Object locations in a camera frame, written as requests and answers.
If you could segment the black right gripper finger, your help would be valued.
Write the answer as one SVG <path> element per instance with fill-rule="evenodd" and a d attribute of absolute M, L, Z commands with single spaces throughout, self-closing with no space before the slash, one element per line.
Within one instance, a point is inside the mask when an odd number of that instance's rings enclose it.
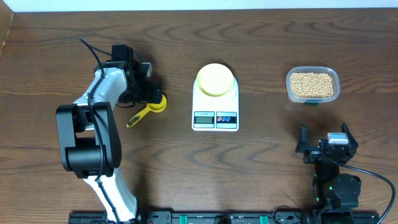
<path fill-rule="evenodd" d="M 304 151 L 307 149 L 307 127 L 305 123 L 302 123 L 301 125 L 301 134 L 298 139 L 295 152 L 296 153 L 304 153 Z"/>
<path fill-rule="evenodd" d="M 351 145 L 356 145 L 356 140 L 350 133 L 348 126 L 345 122 L 341 125 L 341 131 L 347 135 L 348 141 Z"/>

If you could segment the yellow measuring scoop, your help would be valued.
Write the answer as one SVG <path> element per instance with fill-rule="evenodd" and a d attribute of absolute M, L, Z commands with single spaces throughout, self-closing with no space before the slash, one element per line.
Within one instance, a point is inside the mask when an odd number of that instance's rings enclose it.
<path fill-rule="evenodd" d="M 147 113 L 153 112 L 153 113 L 161 113 L 163 112 L 167 107 L 167 98 L 165 95 L 162 95 L 161 102 L 159 104 L 157 103 L 148 103 L 146 104 L 146 107 L 142 109 L 140 112 L 138 112 L 136 115 L 134 115 L 126 124 L 127 128 L 133 127 L 136 123 L 138 123 Z"/>

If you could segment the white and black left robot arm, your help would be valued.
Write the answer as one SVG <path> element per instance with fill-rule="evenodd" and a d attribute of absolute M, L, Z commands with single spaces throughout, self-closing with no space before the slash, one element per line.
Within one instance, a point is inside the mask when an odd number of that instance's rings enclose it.
<path fill-rule="evenodd" d="M 111 58 L 98 62 L 85 93 L 56 110 L 63 168 L 89 184 L 106 209 L 102 215 L 70 215 L 80 223 L 147 222 L 119 168 L 122 145 L 113 109 L 119 103 L 165 108 L 166 97 L 150 79 L 152 65 L 136 60 L 135 54 L 128 45 L 113 45 Z"/>

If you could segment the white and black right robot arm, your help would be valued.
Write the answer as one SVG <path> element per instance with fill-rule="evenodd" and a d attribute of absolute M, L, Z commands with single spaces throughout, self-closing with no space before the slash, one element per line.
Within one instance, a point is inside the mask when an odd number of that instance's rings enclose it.
<path fill-rule="evenodd" d="M 353 209 L 358 207 L 361 179 L 355 175 L 342 174 L 340 167 L 356 153 L 358 143 L 346 123 L 339 133 L 328 133 L 317 146 L 308 145 L 307 127 L 301 126 L 301 135 L 295 148 L 303 154 L 305 164 L 315 166 L 313 194 L 318 207 L 308 216 L 313 223 L 354 223 Z"/>

